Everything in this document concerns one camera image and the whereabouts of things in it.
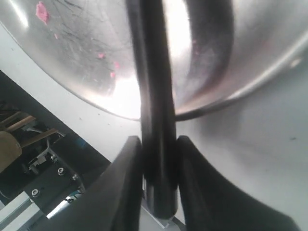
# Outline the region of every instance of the metal plate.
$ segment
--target metal plate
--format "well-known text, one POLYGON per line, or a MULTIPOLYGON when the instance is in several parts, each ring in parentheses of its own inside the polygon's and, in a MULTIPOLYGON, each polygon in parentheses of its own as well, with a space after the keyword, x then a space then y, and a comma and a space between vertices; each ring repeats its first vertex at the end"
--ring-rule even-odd
MULTIPOLYGON (((164 2, 178 119, 250 93, 300 62, 307 46, 307 0, 164 2)), ((2 0, 0 21, 66 89, 110 113, 138 119, 125 1, 45 0, 47 24, 36 16, 37 4, 2 0)))

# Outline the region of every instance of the black rod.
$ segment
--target black rod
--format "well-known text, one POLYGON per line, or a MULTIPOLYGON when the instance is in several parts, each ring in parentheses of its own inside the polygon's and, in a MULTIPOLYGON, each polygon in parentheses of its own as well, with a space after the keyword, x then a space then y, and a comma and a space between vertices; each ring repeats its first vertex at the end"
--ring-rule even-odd
POLYGON ((138 82, 146 200, 168 219, 177 204, 176 128, 166 24, 161 0, 127 0, 138 82))

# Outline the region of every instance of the scratched metal surface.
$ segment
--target scratched metal surface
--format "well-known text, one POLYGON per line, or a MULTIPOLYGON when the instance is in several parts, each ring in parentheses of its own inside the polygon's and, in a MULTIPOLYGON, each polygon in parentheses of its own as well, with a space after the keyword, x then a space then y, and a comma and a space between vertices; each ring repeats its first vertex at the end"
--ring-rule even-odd
MULTIPOLYGON (((38 0, 0 1, 0 22, 63 87, 112 114, 138 119, 140 94, 125 0, 43 3, 47 24, 36 16, 38 0)), ((308 20, 308 0, 164 4, 178 119, 247 95, 301 62, 307 47, 308 24, 302 22, 308 20)))

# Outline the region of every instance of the white surface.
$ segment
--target white surface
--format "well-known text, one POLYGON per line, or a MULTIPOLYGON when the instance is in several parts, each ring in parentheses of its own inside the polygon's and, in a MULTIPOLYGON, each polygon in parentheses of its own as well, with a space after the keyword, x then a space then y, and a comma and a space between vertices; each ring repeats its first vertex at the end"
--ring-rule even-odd
MULTIPOLYGON (((0 27, 0 69, 109 160, 140 124, 81 101, 0 27)), ((230 181, 308 230, 308 68, 302 64, 220 112, 177 124, 230 181)), ((183 220, 181 210, 177 217, 183 220)))

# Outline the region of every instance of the wooden stick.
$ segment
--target wooden stick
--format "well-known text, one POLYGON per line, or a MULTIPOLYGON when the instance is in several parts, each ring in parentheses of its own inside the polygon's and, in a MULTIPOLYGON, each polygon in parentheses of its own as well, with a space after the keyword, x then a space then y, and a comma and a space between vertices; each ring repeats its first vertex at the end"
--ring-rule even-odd
POLYGON ((1 124, 5 126, 5 125, 11 123, 13 120, 17 119, 20 114, 21 114, 21 112, 16 112, 14 115, 11 115, 10 117, 8 117, 5 120, 3 120, 1 122, 1 124))
POLYGON ((27 147, 27 146, 29 146, 29 145, 37 142, 37 141, 40 141, 41 139, 44 139, 44 138, 46 138, 46 137, 56 133, 57 131, 58 130, 56 130, 54 128, 50 129, 48 131, 45 131, 45 132, 43 132, 43 133, 41 133, 41 134, 39 134, 39 135, 37 135, 35 137, 30 138, 29 140, 26 140, 26 141, 22 142, 20 146, 22 148, 27 147))
POLYGON ((29 116, 27 116, 26 118, 24 118, 24 119, 18 121, 17 123, 15 123, 15 124, 9 126, 9 127, 6 129, 6 131, 7 131, 7 132, 13 132, 13 131, 15 131, 15 130, 21 128, 21 127, 23 127, 24 125, 30 123, 30 122, 33 121, 33 120, 35 120, 35 117, 29 115, 29 116))

